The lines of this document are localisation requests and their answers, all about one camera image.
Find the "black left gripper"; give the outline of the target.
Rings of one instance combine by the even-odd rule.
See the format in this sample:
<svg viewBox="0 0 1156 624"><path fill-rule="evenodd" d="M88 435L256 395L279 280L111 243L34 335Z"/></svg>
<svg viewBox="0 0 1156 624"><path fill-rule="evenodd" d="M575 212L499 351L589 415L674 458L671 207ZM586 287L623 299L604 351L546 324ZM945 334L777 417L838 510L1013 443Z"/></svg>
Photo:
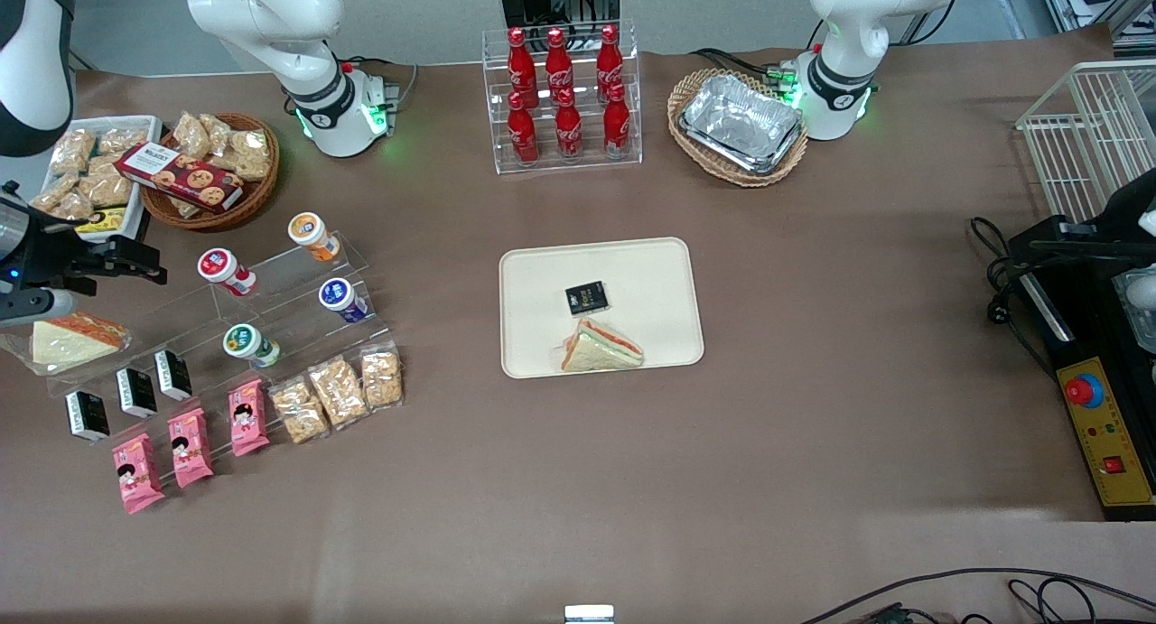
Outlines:
<svg viewBox="0 0 1156 624"><path fill-rule="evenodd" d="M1155 168L1122 185L1097 216L1097 229L1122 242L1153 242L1155 237ZM1155 263L1154 245L1107 245L1102 242L1032 240L1030 248L1055 257L1106 259L1128 265Z"/></svg>

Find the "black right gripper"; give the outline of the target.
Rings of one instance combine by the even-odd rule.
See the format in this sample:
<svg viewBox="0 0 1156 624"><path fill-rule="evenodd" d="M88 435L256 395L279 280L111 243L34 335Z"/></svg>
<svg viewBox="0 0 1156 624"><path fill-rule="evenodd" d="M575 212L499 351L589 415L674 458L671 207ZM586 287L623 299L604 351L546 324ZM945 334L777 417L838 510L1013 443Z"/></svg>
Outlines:
<svg viewBox="0 0 1156 624"><path fill-rule="evenodd" d="M98 283L74 269L77 259L87 257L90 250L71 222L44 211L3 211L1 228L3 294L25 288L62 288L82 296L98 294ZM99 254L106 263L95 267L94 275L168 284L165 267L148 267L161 265L160 251L141 242L104 242L99 244Z"/></svg>

